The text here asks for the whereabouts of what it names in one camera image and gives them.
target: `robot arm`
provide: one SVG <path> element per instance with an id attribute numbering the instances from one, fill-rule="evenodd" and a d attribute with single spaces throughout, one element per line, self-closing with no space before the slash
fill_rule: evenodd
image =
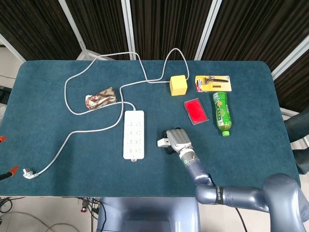
<path id="1" fill-rule="evenodd" d="M 248 187 L 215 186 L 195 154 L 184 129 L 166 131 L 158 146 L 171 146 L 189 172 L 196 188 L 196 200 L 202 204 L 224 204 L 270 213 L 271 231 L 305 232 L 304 221 L 309 219 L 309 203 L 297 182 L 285 174 L 266 179 L 264 191 Z"/>

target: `green plastic bottle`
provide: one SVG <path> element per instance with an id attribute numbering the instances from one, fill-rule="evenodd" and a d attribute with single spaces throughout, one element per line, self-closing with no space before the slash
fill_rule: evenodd
<path id="1" fill-rule="evenodd" d="M 214 93 L 213 101 L 216 111 L 217 126 L 222 131 L 223 136 L 229 136 L 232 121 L 227 106 L 227 94 L 225 92 Z"/>

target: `floor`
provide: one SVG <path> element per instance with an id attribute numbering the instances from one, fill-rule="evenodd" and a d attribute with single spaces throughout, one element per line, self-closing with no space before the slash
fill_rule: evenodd
<path id="1" fill-rule="evenodd" d="M 6 48 L 0 48 L 0 75 L 16 77 L 21 62 Z M 13 87 L 14 80 L 0 76 L 0 86 Z M 303 149 L 305 144 L 297 141 L 293 149 Z M 309 175 L 301 175 L 302 190 L 309 199 Z M 42 220 L 48 226 L 55 223 L 68 223 L 80 232 L 91 231 L 90 214 L 81 213 L 82 202 L 75 198 L 26 197 L 13 202 L 11 212 L 26 212 Z M 241 232 L 244 231 L 234 208 L 222 205 L 199 205 L 201 232 Z M 249 232 L 270 231 L 269 214 L 240 209 Z M 11 213 L 1 215 L 0 232 L 45 232 L 48 227 L 29 215 Z M 305 222 L 309 231 L 309 221 Z M 68 225 L 56 225 L 55 232 L 75 232 Z"/>

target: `bottle cap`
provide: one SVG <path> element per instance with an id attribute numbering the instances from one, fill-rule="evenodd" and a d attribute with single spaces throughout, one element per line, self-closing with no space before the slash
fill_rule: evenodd
<path id="1" fill-rule="evenodd" d="M 226 131 L 223 131 L 222 132 L 222 135 L 225 137 L 225 136 L 229 136 L 230 135 L 230 132 L 228 130 Z"/>

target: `power strip switch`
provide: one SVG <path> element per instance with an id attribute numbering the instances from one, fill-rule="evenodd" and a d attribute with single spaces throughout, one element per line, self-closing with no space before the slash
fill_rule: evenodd
<path id="1" fill-rule="evenodd" d="M 124 159 L 137 161 L 144 158 L 144 112 L 125 111 Z"/>

